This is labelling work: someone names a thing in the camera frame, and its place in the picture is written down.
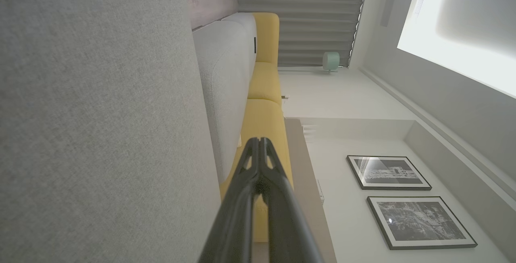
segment gray seat cushion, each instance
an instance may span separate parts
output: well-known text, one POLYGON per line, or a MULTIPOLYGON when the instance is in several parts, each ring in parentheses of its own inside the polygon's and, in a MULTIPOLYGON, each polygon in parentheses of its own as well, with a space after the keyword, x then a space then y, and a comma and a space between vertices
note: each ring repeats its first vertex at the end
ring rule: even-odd
POLYGON ((0 0, 0 262, 196 262, 221 203, 184 0, 0 0))
POLYGON ((247 33, 216 21, 193 32, 219 183, 230 173, 249 92, 247 33))
POLYGON ((258 49, 258 39, 256 38, 256 20, 253 13, 234 13, 222 21, 237 22, 246 30, 247 48, 249 50, 249 72, 253 76, 254 64, 256 63, 256 50, 258 49))

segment sofa armrest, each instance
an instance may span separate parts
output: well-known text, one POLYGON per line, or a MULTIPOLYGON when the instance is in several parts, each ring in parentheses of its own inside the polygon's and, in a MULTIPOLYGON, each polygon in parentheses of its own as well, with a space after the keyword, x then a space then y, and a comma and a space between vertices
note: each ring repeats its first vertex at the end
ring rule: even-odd
POLYGON ((280 19, 275 13, 253 13, 256 20, 256 61, 278 66, 280 19))

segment black and white photograph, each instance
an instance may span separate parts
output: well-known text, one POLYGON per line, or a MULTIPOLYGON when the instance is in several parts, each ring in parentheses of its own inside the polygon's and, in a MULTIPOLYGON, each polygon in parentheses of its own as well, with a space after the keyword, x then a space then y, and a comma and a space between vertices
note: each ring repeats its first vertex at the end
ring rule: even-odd
POLYGON ((407 157, 348 156, 363 190, 431 190, 407 157))
POLYGON ((370 196, 367 202, 391 250, 477 245, 441 197, 370 196))

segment yellow fabric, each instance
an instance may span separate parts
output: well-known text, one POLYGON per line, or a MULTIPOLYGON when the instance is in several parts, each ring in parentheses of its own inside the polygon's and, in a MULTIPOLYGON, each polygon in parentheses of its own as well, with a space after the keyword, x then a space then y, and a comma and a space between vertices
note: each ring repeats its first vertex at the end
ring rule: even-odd
MULTIPOLYGON (((285 174, 293 187, 285 122, 283 119, 283 112, 277 103, 269 100, 247 100, 241 136, 243 146, 245 146, 247 140, 252 137, 269 138, 271 142, 273 142, 281 165, 283 166, 285 174)), ((243 146, 237 148, 231 173, 225 182, 221 184, 221 197, 223 199, 227 188, 229 187, 229 183, 231 182, 231 178, 233 178, 236 164, 242 155, 243 146)), ((268 241, 269 231, 267 211, 267 205, 263 202, 263 199, 260 196, 254 206, 253 239, 255 242, 268 241)))
POLYGON ((278 67, 271 63, 256 63, 247 98, 273 101, 281 107, 278 67))
POLYGON ((256 62, 278 66, 280 19, 275 13, 253 13, 256 20, 256 62))

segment gray curtain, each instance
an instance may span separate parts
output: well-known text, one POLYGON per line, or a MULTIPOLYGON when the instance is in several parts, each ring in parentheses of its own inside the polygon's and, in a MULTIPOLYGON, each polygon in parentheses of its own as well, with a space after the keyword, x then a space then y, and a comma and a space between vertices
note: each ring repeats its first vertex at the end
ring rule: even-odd
POLYGON ((238 0, 240 12, 280 17, 280 66, 321 66, 326 51, 348 66, 363 0, 238 0))

